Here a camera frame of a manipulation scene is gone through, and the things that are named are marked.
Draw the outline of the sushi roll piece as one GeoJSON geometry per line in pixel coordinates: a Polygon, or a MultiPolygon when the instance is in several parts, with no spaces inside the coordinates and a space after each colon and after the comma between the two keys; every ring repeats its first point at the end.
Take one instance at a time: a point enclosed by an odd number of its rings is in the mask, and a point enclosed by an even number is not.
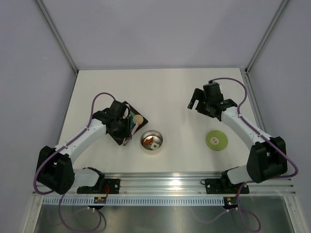
{"type": "Polygon", "coordinates": [[[160,144],[156,143],[156,142],[153,142],[151,145],[150,145],[150,149],[151,150],[157,150],[160,148],[160,144]]]}

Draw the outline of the pink metal tongs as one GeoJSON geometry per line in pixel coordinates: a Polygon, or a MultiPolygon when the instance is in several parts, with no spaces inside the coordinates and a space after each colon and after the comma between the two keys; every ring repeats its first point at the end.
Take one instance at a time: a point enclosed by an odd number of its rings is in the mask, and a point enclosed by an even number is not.
{"type": "Polygon", "coordinates": [[[139,124],[136,123],[133,130],[131,131],[131,137],[130,138],[127,138],[127,139],[124,139],[123,141],[123,146],[126,146],[128,144],[128,142],[132,139],[134,133],[136,132],[137,128],[139,127],[139,124]]]}

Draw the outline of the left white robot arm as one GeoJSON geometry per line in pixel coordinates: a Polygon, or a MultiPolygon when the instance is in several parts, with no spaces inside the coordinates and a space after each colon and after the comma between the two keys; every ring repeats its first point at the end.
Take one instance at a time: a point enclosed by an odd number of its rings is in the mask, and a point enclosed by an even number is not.
{"type": "Polygon", "coordinates": [[[76,187],[79,193],[99,194],[108,190],[105,174],[95,168],[74,169],[73,164],[80,155],[100,137],[108,134],[119,141],[130,139],[130,107],[124,102],[114,100],[110,107],[101,111],[91,111],[87,125],[77,135],[53,148],[45,146],[39,153],[34,177],[34,189],[39,191],[37,183],[63,195],[76,187]]]}

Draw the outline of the steel round bowl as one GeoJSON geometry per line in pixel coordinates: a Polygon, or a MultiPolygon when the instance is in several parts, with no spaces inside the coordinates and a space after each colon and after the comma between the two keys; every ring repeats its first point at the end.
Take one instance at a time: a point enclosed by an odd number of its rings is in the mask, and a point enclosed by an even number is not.
{"type": "Polygon", "coordinates": [[[143,152],[155,155],[162,150],[163,136],[159,131],[148,130],[140,137],[140,147],[143,152]]]}

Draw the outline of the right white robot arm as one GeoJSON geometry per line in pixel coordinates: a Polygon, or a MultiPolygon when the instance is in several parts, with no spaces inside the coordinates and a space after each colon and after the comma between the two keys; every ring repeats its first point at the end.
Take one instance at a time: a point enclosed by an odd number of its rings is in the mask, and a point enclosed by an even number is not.
{"type": "Polygon", "coordinates": [[[217,82],[209,81],[203,89],[194,90],[188,104],[188,109],[192,108],[227,125],[249,149],[246,165],[222,172],[216,182],[226,193],[233,193],[244,182],[261,183],[287,172],[285,141],[247,122],[240,106],[224,99],[217,82]]]}

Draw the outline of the orange shrimp piece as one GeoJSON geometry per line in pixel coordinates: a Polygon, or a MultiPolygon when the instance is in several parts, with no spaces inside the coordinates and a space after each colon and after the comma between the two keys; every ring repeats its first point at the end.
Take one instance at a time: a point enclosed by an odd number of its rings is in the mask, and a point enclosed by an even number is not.
{"type": "Polygon", "coordinates": [[[154,137],[153,136],[151,136],[151,137],[149,137],[149,138],[146,138],[144,141],[143,141],[143,145],[145,146],[145,145],[149,145],[149,144],[151,144],[152,142],[153,142],[153,140],[154,140],[154,137]]]}

